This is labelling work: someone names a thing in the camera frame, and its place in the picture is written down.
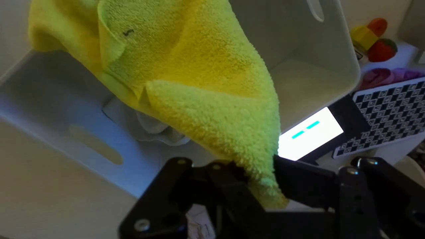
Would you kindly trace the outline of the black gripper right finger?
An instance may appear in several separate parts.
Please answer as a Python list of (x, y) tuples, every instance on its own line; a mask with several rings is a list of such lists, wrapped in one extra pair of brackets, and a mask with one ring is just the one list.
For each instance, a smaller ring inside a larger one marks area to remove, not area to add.
[(425, 239), (425, 188), (379, 157), (356, 157), (337, 173), (274, 157), (283, 194), (311, 207), (333, 207), (347, 239)]

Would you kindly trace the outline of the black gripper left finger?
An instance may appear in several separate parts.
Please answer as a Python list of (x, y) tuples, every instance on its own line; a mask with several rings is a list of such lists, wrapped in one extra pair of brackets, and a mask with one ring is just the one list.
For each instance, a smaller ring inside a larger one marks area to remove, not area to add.
[(213, 226), (231, 235), (255, 239), (263, 234), (266, 211), (247, 188), (247, 174), (235, 164), (214, 161), (194, 168), (189, 158), (171, 158), (137, 200), (118, 227), (120, 239), (185, 239), (186, 213), (201, 205)]

